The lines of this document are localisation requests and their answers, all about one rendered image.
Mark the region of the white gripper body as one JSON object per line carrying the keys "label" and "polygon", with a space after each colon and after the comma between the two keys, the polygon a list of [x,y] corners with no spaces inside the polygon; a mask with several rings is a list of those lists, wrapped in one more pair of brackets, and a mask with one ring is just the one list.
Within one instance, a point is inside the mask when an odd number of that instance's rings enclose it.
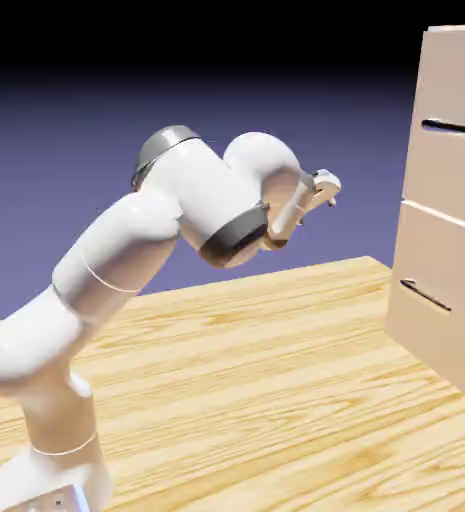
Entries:
{"label": "white gripper body", "polygon": [[336,175],[326,169],[319,169],[313,173],[312,177],[316,192],[311,201],[311,208],[328,205],[330,199],[336,199],[341,191],[341,181]]}

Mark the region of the light wood cabinet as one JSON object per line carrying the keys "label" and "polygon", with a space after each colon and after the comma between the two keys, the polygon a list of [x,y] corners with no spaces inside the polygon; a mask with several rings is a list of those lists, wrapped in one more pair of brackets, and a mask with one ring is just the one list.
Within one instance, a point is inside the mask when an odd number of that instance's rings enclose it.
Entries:
{"label": "light wood cabinet", "polygon": [[386,332],[465,393],[465,25],[423,34]]}

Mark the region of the tall light wood drawer front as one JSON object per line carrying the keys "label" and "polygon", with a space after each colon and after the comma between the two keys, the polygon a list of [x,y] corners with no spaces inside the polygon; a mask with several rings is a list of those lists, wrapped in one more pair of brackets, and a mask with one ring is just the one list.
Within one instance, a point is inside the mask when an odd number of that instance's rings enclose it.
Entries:
{"label": "tall light wood drawer front", "polygon": [[423,34],[403,197],[465,222],[465,135],[428,131],[423,119],[465,125],[465,25]]}

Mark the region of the short light wood drawer front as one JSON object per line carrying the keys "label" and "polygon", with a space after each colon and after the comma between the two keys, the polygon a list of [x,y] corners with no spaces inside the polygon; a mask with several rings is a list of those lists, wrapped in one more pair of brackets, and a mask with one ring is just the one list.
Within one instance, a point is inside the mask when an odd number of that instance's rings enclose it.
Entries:
{"label": "short light wood drawer front", "polygon": [[[452,311],[403,287],[404,278]],[[386,332],[465,393],[464,222],[410,201],[401,204]]]}

